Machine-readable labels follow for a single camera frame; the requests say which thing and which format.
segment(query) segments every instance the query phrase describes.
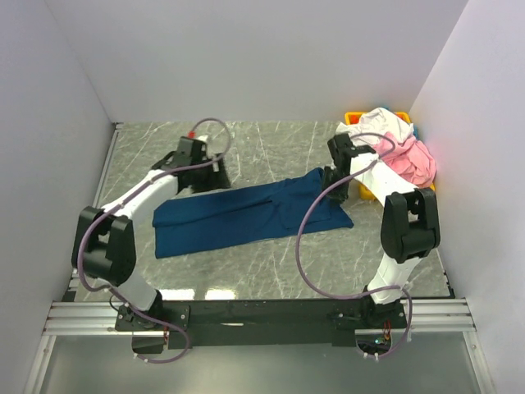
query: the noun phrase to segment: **metal bracket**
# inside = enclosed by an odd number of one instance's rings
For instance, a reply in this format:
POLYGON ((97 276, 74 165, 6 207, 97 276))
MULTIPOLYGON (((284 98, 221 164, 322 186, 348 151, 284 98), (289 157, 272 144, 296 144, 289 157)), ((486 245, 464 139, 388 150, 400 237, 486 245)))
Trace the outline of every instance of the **metal bracket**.
MULTIPOLYGON (((352 158, 356 158, 363 153, 375 153, 376 151, 370 145, 355 146, 349 135, 338 134, 330 138, 327 142, 330 155, 334 161, 335 169, 325 167, 322 175, 322 189, 333 185, 338 180, 350 175, 352 158)), ((348 182, 337 186, 328 193, 327 197, 338 204, 342 204, 348 199, 348 182)))
POLYGON ((479 343, 476 332, 464 332, 465 344, 467 345, 468 355, 476 375, 477 384, 481 394, 495 394, 495 386, 491 379, 491 372, 486 363, 485 355, 479 343))
MULTIPOLYGON (((177 151, 171 151, 151 167, 153 170, 169 171, 177 167, 210 162, 207 152, 208 145, 200 140, 181 137, 177 151)), ((224 158, 216 166, 200 168, 193 171, 180 172, 178 175, 180 193, 186 187, 191 187, 194 193, 202 193, 215 189, 230 189, 231 183, 226 173, 224 158)))
MULTIPOLYGON (((356 329, 382 328, 387 320, 393 328, 406 327, 403 305, 399 301, 378 309, 371 307, 373 302, 369 298, 163 301, 162 317, 186 330, 192 346, 300 343, 355 346, 356 329)), ((136 332, 162 327, 138 318, 122 306, 115 329, 136 332)), ((141 346, 148 351, 160 349, 151 339, 144 339, 141 346)), ((170 332, 168 348, 184 346, 183 336, 170 332)))

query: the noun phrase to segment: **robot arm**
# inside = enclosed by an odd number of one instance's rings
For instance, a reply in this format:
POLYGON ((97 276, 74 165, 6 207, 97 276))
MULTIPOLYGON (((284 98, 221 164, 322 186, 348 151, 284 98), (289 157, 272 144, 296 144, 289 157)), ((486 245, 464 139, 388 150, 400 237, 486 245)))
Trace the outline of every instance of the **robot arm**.
POLYGON ((222 160, 216 166, 159 177, 165 171, 177 167, 211 161, 205 141, 202 137, 196 140, 181 137, 177 151, 168 153, 155 163, 146 177, 123 196, 101 208, 87 207, 80 213, 71 256, 75 268, 80 241, 87 228, 102 213, 122 205, 89 238, 84 251, 84 271, 91 277, 111 283, 132 305, 148 311, 149 315, 155 315, 155 311, 162 308, 162 296, 135 269, 134 227, 149 218, 160 204, 186 187, 191 187, 195 192, 231 187, 222 160), (122 201, 145 183, 150 185, 124 206, 122 201))
MULTIPOLYGON (((328 141, 335 169, 325 167, 323 188, 359 172, 378 159, 370 146, 354 146, 347 134, 328 141)), ((381 224, 383 258, 367 290, 384 286, 403 287, 419 262, 440 243, 437 201, 430 188, 418 189, 378 161, 370 170, 355 177, 384 206, 381 224)), ((348 197, 348 185, 341 185, 328 197, 342 202, 348 197)), ((380 291, 371 295, 376 304, 389 304, 401 297, 400 290, 380 291)))

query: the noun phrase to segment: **cable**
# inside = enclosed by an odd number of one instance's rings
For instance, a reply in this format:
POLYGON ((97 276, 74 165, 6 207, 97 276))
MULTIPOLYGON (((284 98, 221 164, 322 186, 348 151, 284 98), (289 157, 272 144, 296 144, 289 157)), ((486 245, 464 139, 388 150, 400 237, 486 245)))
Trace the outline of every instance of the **cable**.
POLYGON ((96 292, 96 291, 101 291, 101 290, 104 290, 104 289, 108 289, 112 293, 113 296, 115 296, 120 301, 122 301, 137 316, 140 316, 141 318, 143 318, 145 320, 148 320, 149 322, 160 324, 163 327, 168 327, 172 331, 177 331, 180 334, 182 334, 183 337, 185 338, 185 348, 178 355, 176 355, 174 357, 171 357, 170 359, 166 359, 166 360, 152 360, 152 359, 147 359, 146 357, 144 357, 142 355, 137 355, 137 357, 139 357, 141 360, 143 360, 145 362, 149 362, 151 364, 166 364, 166 363, 171 363, 172 361, 180 359, 188 351, 189 346, 190 346, 190 339, 189 339, 188 334, 186 333, 186 331, 184 331, 179 326, 176 326, 175 324, 172 324, 172 323, 169 323, 169 322, 163 322, 162 320, 159 320, 157 318, 153 318, 151 316, 148 316, 143 311, 136 309, 112 285, 107 284, 107 285, 101 285, 101 286, 97 286, 97 287, 91 286, 88 283, 88 281, 86 280, 86 277, 85 277, 85 272, 84 272, 84 251, 85 251, 85 248, 86 248, 86 246, 87 246, 87 244, 89 242, 89 238, 91 237, 91 234, 93 234, 94 229, 97 228, 97 226, 101 222, 103 222, 109 216, 113 215, 116 211, 118 211, 118 210, 122 209, 124 206, 126 206, 132 199, 134 199, 137 195, 142 193, 146 188, 148 188, 148 186, 152 185, 155 181, 158 181, 159 179, 161 179, 161 178, 163 178, 163 177, 165 177, 167 175, 172 175, 172 174, 175 174, 177 172, 188 171, 188 170, 197 170, 199 168, 205 168, 205 167, 208 167, 208 166, 212 166, 214 163, 217 163, 218 161, 220 161, 220 160, 222 160, 224 158, 224 156, 226 155, 228 150, 230 150, 230 147, 231 147, 231 133, 230 133, 230 130, 228 129, 228 126, 226 125, 225 122, 221 121, 220 119, 216 119, 215 117, 207 117, 207 118, 204 118, 203 120, 198 121, 197 123, 195 123, 195 125, 193 126, 191 131, 195 132, 196 129, 199 126, 201 126, 203 123, 205 123, 207 121, 214 121, 216 123, 219 123, 224 128, 224 130, 226 131, 226 134, 228 136, 228 141, 226 142, 226 147, 225 147, 225 149, 224 149, 224 151, 222 153, 218 154, 215 158, 213 158, 209 162, 201 163, 201 164, 195 164, 195 165, 192 165, 192 166, 174 168, 174 169, 171 169, 171 170, 168 170, 168 171, 161 172, 160 174, 152 177, 149 181, 146 181, 145 183, 140 185, 133 193, 130 193, 130 195, 128 195, 125 199, 123 199, 120 204, 115 205, 113 208, 111 208, 108 211, 104 212, 97 219, 95 219, 91 223, 91 225, 88 227, 88 229, 86 230, 84 236, 82 237, 82 240, 80 241, 79 253, 78 253, 78 256, 77 256, 77 260, 76 260, 76 269, 78 271, 80 283, 82 283, 82 286, 84 286, 88 291, 91 291, 91 292, 96 292))
POLYGON ((380 291, 385 291, 385 290, 401 290, 406 296, 407 296, 407 300, 408 300, 408 303, 409 303, 409 314, 408 314, 408 317, 407 317, 407 327, 405 328, 404 332, 403 332, 403 335, 401 336, 401 338, 399 339, 399 341, 397 341, 395 343, 395 345, 393 345, 390 350, 388 350, 386 353, 382 354, 382 355, 379 355, 379 358, 382 358, 382 357, 385 357, 387 355, 390 355, 391 353, 393 353, 394 351, 397 350, 397 348, 399 347, 399 344, 402 343, 403 341, 405 341, 408 336, 409 336, 409 331, 410 331, 410 326, 412 324, 412 297, 410 296, 410 294, 402 287, 400 286, 384 286, 384 287, 379 287, 377 289, 374 289, 374 290, 370 290, 370 291, 365 291, 363 293, 358 293, 358 294, 352 294, 352 295, 337 295, 337 294, 331 294, 327 291, 324 291, 324 290, 321 290, 319 289, 318 287, 316 287, 312 281, 310 281, 310 279, 308 279, 307 275, 306 275, 306 272, 304 271, 304 268, 303 268, 303 265, 301 264, 301 258, 300 258, 300 243, 301 243, 301 236, 303 235, 303 232, 304 232, 304 227, 306 226, 306 223, 308 222, 308 220, 310 219, 310 216, 312 215, 312 212, 313 210, 317 207, 317 205, 319 204, 319 202, 324 199, 326 197, 326 195, 328 195, 328 193, 330 193, 332 190, 334 190, 337 186, 339 185, 343 185, 344 183, 346 182, 350 182, 351 180, 353 180, 356 176, 359 176, 363 173, 365 173, 366 171, 372 169, 372 167, 374 167, 377 162, 379 160, 381 160, 382 158, 384 158, 387 154, 390 154, 394 151, 395 149, 395 143, 393 140, 391 140, 390 138, 384 136, 383 134, 378 134, 378 133, 359 133, 359 134, 356 134, 356 135, 351 135, 350 136, 350 139, 354 139, 354 138, 357 138, 357 137, 363 137, 363 136, 366 136, 366 135, 370 135, 370 136, 376 136, 376 137, 379 137, 379 138, 382 138, 384 140, 387 140, 392 146, 390 149, 388 149, 386 152, 380 154, 377 159, 373 160, 370 164, 368 164, 365 168, 363 168, 362 170, 359 170, 359 171, 356 171, 354 172, 353 174, 350 174, 348 176, 345 176, 344 178, 342 179, 339 179, 337 182, 335 182, 333 185, 330 185, 328 186, 325 190, 323 190, 321 192, 321 194, 313 201, 312 205, 310 205, 310 208, 308 208, 308 211, 306 211, 306 213, 304 214, 304 217, 303 217, 303 221, 301 222, 301 225, 299 226, 299 231, 297 233, 297 239, 295 240, 295 261, 297 262, 297 269, 299 270, 299 274, 301 275, 301 277, 303 278, 303 280, 306 282, 306 284, 312 289, 314 290, 315 292, 317 292, 318 294, 320 294, 321 296, 325 296, 327 298, 333 298, 333 299, 336 299, 336 300, 356 300, 356 299, 359 299, 359 298, 363 298, 365 296, 369 296, 371 294, 374 294, 374 293, 378 293, 380 291))
POLYGON ((113 297, 114 297, 114 296, 115 296, 115 295, 112 294, 112 296, 109 297, 109 306, 111 306, 112 309, 113 309, 114 311, 118 312, 118 308, 112 303, 112 300, 113 300, 113 297))

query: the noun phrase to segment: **white cloth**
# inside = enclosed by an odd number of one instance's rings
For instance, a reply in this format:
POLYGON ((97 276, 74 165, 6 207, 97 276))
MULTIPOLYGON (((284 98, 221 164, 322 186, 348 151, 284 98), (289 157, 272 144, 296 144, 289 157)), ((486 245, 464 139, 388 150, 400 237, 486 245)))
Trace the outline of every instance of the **white cloth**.
MULTIPOLYGON (((408 124, 394 113, 384 108, 376 108, 369 113, 364 113, 355 125, 340 123, 336 134, 348 133, 350 136, 359 133, 377 133, 385 135, 390 132, 399 143, 403 143, 413 134, 413 124, 408 124)), ((356 145, 379 144, 379 137, 364 136, 353 140, 356 145)))

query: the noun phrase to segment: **pink cloth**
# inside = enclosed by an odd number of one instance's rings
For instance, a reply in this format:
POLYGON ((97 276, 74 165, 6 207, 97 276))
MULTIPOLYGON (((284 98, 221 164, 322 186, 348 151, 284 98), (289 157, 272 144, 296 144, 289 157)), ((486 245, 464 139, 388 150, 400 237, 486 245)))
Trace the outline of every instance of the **pink cloth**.
MULTIPOLYGON (((434 181, 434 176, 436 176, 436 162, 428 153, 425 144, 416 140, 413 135, 401 144, 390 132, 386 133, 385 136, 395 142, 394 152, 387 154, 382 159, 388 167, 416 186, 430 186, 434 181)), ((381 142, 375 145, 374 149, 378 154, 381 154, 391 147, 390 142, 381 139, 381 142)))

